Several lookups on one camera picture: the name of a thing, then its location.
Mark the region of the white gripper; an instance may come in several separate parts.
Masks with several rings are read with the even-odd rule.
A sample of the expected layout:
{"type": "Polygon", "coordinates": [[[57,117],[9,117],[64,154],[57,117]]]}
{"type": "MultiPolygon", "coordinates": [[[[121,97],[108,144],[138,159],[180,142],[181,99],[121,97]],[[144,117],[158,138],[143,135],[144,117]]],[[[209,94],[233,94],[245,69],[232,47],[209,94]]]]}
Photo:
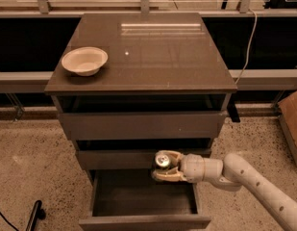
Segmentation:
{"type": "Polygon", "coordinates": [[[204,159],[200,155],[183,155],[178,151],[161,150],[171,159],[171,166],[180,164],[180,171],[153,171],[152,177],[158,181],[180,182],[180,181],[202,181],[204,176],[204,159]]]}

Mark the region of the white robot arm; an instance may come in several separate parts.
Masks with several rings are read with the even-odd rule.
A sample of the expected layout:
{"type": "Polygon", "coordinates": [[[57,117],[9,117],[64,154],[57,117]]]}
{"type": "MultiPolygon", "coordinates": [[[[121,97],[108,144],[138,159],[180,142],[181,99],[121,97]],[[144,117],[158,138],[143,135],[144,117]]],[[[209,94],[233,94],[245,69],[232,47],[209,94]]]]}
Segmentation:
{"type": "Polygon", "coordinates": [[[284,231],[297,231],[297,202],[235,153],[219,160],[161,150],[154,156],[152,177],[165,182],[209,182],[217,189],[232,192],[244,187],[284,231]]]}

